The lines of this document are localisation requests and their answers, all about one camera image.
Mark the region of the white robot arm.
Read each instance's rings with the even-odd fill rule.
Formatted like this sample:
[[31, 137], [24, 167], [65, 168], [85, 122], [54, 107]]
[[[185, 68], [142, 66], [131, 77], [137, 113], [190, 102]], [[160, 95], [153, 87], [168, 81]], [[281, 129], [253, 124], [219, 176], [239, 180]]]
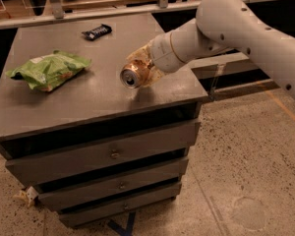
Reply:
[[203, 0], [196, 16], [127, 57], [120, 79], [136, 89], [188, 62], [236, 49], [295, 99], [295, 37], [260, 20], [242, 0]]

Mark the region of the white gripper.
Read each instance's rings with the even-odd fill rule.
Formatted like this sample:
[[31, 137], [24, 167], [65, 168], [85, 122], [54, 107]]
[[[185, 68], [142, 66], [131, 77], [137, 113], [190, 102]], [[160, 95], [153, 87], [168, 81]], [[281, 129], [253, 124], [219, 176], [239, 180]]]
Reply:
[[156, 83], [165, 74], [175, 73], [185, 65], [174, 52], [171, 32], [158, 35], [149, 45], [146, 44], [132, 52], [126, 60], [128, 62], [141, 60], [148, 63], [150, 58], [154, 66], [150, 68], [147, 79], [143, 83], [144, 88]]

